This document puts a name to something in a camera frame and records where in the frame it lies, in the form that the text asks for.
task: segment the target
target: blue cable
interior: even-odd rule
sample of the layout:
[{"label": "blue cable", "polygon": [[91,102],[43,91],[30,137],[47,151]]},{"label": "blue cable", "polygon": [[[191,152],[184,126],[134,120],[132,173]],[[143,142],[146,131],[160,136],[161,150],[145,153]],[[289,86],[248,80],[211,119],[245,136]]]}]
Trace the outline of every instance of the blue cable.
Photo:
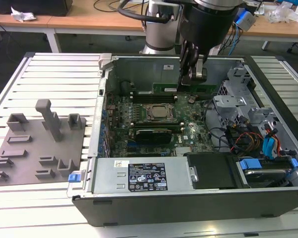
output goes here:
[{"label": "blue cable", "polygon": [[230,56],[232,53],[233,53],[233,51],[234,51],[234,49],[235,49],[235,46],[236,46],[236,44],[237,44],[237,40],[238,40],[238,27],[237,27],[237,24],[235,23],[235,27],[236,27],[236,35],[235,35],[235,39],[234,39],[234,43],[233,43],[233,46],[232,46],[232,48],[230,49],[230,51],[229,51],[229,53],[228,53],[228,55]]}]

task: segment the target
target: blue latch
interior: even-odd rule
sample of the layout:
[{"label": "blue latch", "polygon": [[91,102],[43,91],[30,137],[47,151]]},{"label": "blue latch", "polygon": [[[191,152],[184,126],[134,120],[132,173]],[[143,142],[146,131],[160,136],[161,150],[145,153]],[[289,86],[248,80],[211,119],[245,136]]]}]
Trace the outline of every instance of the blue latch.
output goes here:
[{"label": "blue latch", "polygon": [[252,170],[252,169],[261,169],[262,165],[259,162],[259,159],[243,159],[239,162],[242,170]]},{"label": "blue latch", "polygon": [[80,175],[79,174],[70,174],[68,181],[69,182],[80,182]]},{"label": "blue latch", "polygon": [[273,149],[275,146],[275,140],[272,137],[265,137],[263,142],[263,153],[268,156],[269,159],[273,160]]},{"label": "blue latch", "polygon": [[291,159],[291,163],[292,163],[294,168],[298,167],[298,161],[295,158]]}]

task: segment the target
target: motherboard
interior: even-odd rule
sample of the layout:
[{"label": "motherboard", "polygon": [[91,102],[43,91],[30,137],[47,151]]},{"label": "motherboard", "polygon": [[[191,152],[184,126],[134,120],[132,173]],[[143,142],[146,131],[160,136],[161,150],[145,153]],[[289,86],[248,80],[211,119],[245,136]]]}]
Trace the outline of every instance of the motherboard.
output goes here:
[{"label": "motherboard", "polygon": [[204,102],[191,94],[108,95],[110,157],[173,157],[214,151],[203,123]]}]

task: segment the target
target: desk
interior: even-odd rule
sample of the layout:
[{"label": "desk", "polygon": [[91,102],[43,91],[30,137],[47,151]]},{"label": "desk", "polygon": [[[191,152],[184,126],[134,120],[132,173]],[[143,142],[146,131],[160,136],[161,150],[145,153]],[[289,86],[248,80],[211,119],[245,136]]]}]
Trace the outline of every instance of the desk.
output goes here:
[{"label": "desk", "polygon": [[[106,13],[93,8],[94,0],[73,0],[73,5],[66,17],[38,16],[31,22],[17,22],[10,15],[0,15],[0,24],[7,31],[43,32],[47,34],[52,52],[61,48],[57,33],[131,35],[145,36],[140,21],[120,15],[118,12]],[[108,9],[106,1],[97,7]],[[298,42],[298,23],[270,24],[264,16],[259,16],[255,25],[244,32],[242,40]]]}]

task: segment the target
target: cpu socket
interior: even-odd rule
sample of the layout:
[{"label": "cpu socket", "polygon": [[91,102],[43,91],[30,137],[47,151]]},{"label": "cpu socket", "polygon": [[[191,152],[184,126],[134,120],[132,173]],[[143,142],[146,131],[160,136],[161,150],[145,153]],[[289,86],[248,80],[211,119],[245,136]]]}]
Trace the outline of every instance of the cpu socket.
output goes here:
[{"label": "cpu socket", "polygon": [[172,105],[150,104],[144,105],[147,111],[147,121],[173,121]]}]

